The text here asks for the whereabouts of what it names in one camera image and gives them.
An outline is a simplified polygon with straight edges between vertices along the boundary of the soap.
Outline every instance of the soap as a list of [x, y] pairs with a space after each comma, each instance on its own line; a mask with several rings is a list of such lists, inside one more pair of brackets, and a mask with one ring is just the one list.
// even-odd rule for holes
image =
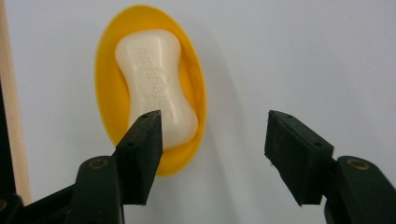
[[162, 111], [163, 149], [188, 143], [198, 128], [197, 116], [181, 89], [178, 39], [166, 30], [125, 36], [116, 47], [116, 61], [131, 100], [129, 127], [147, 112]]

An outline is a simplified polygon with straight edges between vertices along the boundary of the yellow bowl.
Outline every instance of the yellow bowl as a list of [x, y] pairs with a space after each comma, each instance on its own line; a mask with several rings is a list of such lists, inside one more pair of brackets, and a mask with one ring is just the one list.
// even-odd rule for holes
[[172, 175], [185, 167], [197, 151], [205, 129], [206, 98], [204, 75], [198, 57], [187, 35], [166, 13], [149, 6], [128, 7], [105, 29], [96, 52], [96, 100], [107, 134], [114, 145], [128, 129], [130, 99], [126, 81], [115, 59], [115, 48], [126, 35], [164, 29], [180, 41], [180, 82], [198, 117], [198, 131], [190, 142], [165, 150], [157, 175]]

